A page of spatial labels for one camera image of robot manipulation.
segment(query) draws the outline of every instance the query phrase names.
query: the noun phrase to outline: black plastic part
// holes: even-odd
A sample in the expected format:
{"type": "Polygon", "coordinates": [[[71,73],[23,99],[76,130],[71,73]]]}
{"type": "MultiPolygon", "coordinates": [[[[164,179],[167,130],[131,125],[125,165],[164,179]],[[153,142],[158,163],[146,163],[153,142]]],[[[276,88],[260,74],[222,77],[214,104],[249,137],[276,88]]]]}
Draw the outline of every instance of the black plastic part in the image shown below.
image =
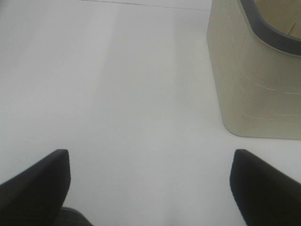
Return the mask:
{"type": "Polygon", "coordinates": [[[70,186],[67,150],[56,150],[0,185],[1,226],[49,226],[70,186]]]}
{"type": "Polygon", "coordinates": [[[52,226],[92,226],[77,210],[62,207],[52,226]]]}
{"type": "Polygon", "coordinates": [[[240,0],[240,2],[249,24],[258,38],[278,50],[301,56],[301,39],[285,34],[268,24],[262,18],[254,0],[240,0]]]}
{"type": "Polygon", "coordinates": [[[301,185],[247,150],[236,150],[230,175],[248,226],[301,226],[301,185]]]}

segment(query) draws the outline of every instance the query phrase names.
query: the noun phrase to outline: beige container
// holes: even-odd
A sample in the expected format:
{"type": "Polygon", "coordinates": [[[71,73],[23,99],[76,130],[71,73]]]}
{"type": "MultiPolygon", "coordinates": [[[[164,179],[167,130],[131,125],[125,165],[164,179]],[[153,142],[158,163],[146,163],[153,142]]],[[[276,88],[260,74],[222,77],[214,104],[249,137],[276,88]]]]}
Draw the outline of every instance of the beige container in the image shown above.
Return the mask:
{"type": "Polygon", "coordinates": [[[207,42],[230,132],[301,139],[300,9],[300,0],[213,0],[207,42]]]}

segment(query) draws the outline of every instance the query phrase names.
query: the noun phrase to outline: white surface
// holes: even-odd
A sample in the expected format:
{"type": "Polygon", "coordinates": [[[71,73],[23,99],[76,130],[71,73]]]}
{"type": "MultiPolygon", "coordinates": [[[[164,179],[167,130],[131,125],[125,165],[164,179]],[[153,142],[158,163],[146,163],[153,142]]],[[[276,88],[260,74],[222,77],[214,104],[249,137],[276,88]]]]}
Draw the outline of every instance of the white surface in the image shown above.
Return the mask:
{"type": "Polygon", "coordinates": [[[99,2],[117,2],[123,4],[141,4],[148,6],[160,6],[171,8],[187,8],[198,10],[210,10],[212,0],[92,0],[99,2]]]}
{"type": "Polygon", "coordinates": [[[67,206],[95,226],[241,226],[229,174],[246,148],[301,181],[300,141],[222,125],[209,12],[0,2],[0,182],[57,148],[67,206]]]}

